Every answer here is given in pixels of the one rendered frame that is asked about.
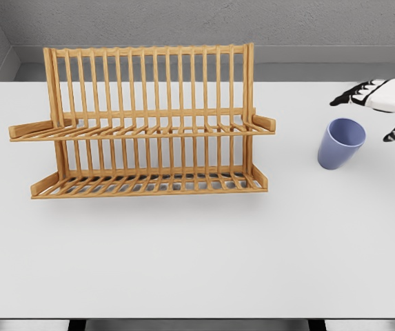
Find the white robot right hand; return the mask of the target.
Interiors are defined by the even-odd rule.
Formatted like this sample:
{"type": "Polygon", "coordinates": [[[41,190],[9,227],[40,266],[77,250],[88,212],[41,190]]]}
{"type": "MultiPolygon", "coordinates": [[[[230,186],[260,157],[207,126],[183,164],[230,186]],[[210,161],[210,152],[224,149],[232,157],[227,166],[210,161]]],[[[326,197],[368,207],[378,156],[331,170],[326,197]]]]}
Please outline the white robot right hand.
{"type": "MultiPolygon", "coordinates": [[[[378,112],[395,113],[395,79],[375,79],[362,82],[343,92],[330,102],[331,106],[354,103],[378,112]]],[[[383,138],[395,141],[395,128],[383,138]]]]}

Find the blue cup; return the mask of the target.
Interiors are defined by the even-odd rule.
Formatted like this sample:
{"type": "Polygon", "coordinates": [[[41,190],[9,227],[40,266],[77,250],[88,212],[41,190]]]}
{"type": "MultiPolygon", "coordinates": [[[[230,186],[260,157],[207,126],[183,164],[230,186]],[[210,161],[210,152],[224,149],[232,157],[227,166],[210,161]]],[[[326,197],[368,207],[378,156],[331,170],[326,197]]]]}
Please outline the blue cup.
{"type": "Polygon", "coordinates": [[[318,162],[328,170],[346,163],[364,144],[366,133],[357,122],[338,118],[329,123],[318,149],[318,162]]]}

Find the wooden two-tier dish rack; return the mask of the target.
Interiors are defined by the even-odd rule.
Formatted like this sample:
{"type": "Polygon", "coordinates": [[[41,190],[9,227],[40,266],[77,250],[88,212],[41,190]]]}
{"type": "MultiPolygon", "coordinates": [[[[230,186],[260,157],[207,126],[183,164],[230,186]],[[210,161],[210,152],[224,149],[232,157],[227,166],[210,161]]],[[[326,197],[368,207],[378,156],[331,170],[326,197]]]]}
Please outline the wooden two-tier dish rack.
{"type": "Polygon", "coordinates": [[[253,138],[254,45],[45,48],[50,119],[11,126],[51,141],[34,199],[265,192],[253,138]]]}

